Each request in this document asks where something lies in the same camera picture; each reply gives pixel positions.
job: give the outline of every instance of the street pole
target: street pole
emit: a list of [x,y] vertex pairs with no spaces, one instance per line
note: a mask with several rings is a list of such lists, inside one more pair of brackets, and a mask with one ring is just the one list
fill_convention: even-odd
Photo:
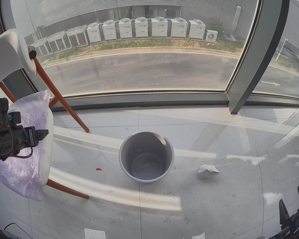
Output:
[[281,53],[281,51],[282,51],[282,48],[283,48],[283,46],[284,46],[285,43],[286,43],[286,38],[285,38],[285,40],[284,40],[284,42],[283,42],[283,44],[282,44],[282,47],[281,47],[281,49],[280,49],[280,52],[278,53],[278,56],[276,57],[276,60],[279,58],[279,55],[280,55],[280,53]]

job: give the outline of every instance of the white chair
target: white chair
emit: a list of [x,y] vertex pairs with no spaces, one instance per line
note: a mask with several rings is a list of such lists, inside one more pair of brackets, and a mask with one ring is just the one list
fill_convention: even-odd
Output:
[[[22,68],[27,72],[32,72],[34,75],[36,74],[36,64],[34,60],[29,57],[28,46],[19,30],[10,29],[0,35],[0,52],[1,81],[9,74]],[[12,102],[16,101],[10,91],[5,86],[3,88],[3,86],[4,84],[2,83],[1,88],[10,100]],[[49,130],[49,134],[43,139],[42,145],[41,181],[43,187],[48,185],[60,191],[88,199],[88,195],[65,187],[49,179],[54,139],[54,121],[50,108],[45,128]]]

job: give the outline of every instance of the small air conditioner unit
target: small air conditioner unit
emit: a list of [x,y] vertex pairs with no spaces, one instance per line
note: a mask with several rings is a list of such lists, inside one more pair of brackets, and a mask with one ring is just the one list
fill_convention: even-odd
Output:
[[50,46],[46,37],[34,42],[32,46],[35,48],[37,57],[50,53]]
[[164,36],[167,37],[168,21],[164,17],[152,18],[152,37]]
[[132,38],[132,20],[123,18],[118,23],[120,38]]
[[208,30],[206,40],[211,41],[211,42],[215,42],[216,39],[217,39],[217,35],[218,35],[217,31]]
[[51,47],[52,52],[65,50],[71,47],[68,41],[65,31],[55,33],[48,37],[48,43]]
[[205,24],[198,19],[189,20],[190,22],[190,38],[203,39],[205,33]]
[[69,29],[66,34],[70,41],[71,47],[83,46],[88,45],[88,40],[86,37],[86,25],[78,26]]
[[105,41],[116,39],[115,21],[108,20],[108,21],[104,22],[103,32],[104,32]]
[[96,22],[89,24],[87,28],[87,34],[90,43],[100,42],[101,41],[100,24]]
[[136,37],[148,37],[147,19],[145,17],[137,17],[135,20]]
[[188,23],[181,17],[171,19],[171,37],[183,37],[186,38]]

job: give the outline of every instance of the road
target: road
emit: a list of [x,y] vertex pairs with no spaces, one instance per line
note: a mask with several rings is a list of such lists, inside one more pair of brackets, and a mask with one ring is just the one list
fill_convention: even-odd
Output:
[[[193,53],[101,56],[46,67],[62,95],[137,89],[224,90],[238,59]],[[268,67],[255,91],[297,96],[299,76]]]

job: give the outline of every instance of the gray trash can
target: gray trash can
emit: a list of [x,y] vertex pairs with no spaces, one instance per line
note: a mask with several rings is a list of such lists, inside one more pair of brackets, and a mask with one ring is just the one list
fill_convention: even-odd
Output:
[[126,175],[138,182],[152,183],[168,174],[174,162],[174,150],[163,135],[135,132],[124,140],[118,157]]

